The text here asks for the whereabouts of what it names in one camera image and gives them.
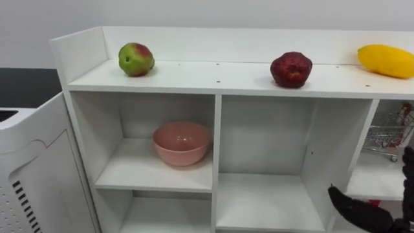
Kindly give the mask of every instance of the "red fruit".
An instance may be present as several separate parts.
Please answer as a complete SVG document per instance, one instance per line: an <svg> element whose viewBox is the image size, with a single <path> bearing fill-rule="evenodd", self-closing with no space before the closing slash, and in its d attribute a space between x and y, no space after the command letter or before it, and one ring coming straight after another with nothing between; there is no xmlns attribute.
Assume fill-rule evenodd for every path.
<svg viewBox="0 0 414 233"><path fill-rule="evenodd" d="M287 52L272 62L270 72L281 87L300 88L312 70L312 61L300 52Z"/></svg>

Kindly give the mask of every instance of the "shelf board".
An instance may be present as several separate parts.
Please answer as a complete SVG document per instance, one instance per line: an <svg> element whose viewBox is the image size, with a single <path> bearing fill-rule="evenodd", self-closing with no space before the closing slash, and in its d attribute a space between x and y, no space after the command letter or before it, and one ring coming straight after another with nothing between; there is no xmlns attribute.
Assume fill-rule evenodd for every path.
<svg viewBox="0 0 414 233"><path fill-rule="evenodd" d="M381 201L380 207L387 210L394 218L402 217L402 204L399 201ZM366 233L366 231L347 222L336 214L332 233Z"/></svg>
<svg viewBox="0 0 414 233"><path fill-rule="evenodd" d="M298 176L220 173L217 196L217 229L325 232Z"/></svg>
<svg viewBox="0 0 414 233"><path fill-rule="evenodd" d="M147 76L128 78L107 60L68 86L71 91L241 94L326 98L414 99L414 79L373 74L357 65L317 65L299 90L277 87L269 63L156 61Z"/></svg>
<svg viewBox="0 0 414 233"><path fill-rule="evenodd" d="M212 192L212 155L188 167L172 167L162 162L152 140L124 139L96 188L117 190L151 190L169 192Z"/></svg>
<svg viewBox="0 0 414 233"><path fill-rule="evenodd" d="M120 233L210 233L211 202L133 198Z"/></svg>
<svg viewBox="0 0 414 233"><path fill-rule="evenodd" d="M359 199L402 200L402 161L389 156L361 153L348 184L347 195Z"/></svg>

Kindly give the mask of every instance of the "vent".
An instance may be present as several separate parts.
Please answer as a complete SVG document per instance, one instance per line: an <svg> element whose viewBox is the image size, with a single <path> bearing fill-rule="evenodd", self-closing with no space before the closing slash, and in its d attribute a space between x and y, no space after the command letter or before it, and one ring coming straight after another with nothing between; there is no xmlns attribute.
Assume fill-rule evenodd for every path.
<svg viewBox="0 0 414 233"><path fill-rule="evenodd" d="M27 199L27 195L23 189L23 187L21 186L20 181L16 181L13 184L13 189L17 195L17 198L20 201L20 205L21 207L23 207L23 210L25 211L25 215L27 217L27 220L30 224L30 226L32 227L32 231L33 233L42 233L39 223L36 219L36 216L33 213L32 207Z"/></svg>

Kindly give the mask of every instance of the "shelf top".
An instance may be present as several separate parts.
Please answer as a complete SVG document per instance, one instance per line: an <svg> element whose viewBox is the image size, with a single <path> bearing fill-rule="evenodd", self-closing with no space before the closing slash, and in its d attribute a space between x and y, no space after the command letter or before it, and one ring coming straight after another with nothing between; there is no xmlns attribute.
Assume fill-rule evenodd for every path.
<svg viewBox="0 0 414 233"><path fill-rule="evenodd" d="M301 89L278 87L269 68L269 63L156 61L147 76L130 78L119 68L118 60L107 60L69 83L68 88L133 93L414 99L414 79L381 76L358 65L315 64Z"/></svg>

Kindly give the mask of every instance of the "white appliance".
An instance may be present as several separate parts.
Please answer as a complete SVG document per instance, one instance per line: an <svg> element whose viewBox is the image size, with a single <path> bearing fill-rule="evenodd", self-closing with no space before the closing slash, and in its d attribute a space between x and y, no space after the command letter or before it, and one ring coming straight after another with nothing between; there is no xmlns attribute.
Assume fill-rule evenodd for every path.
<svg viewBox="0 0 414 233"><path fill-rule="evenodd" d="M0 233L97 226L63 95L37 108L0 108Z"/></svg>

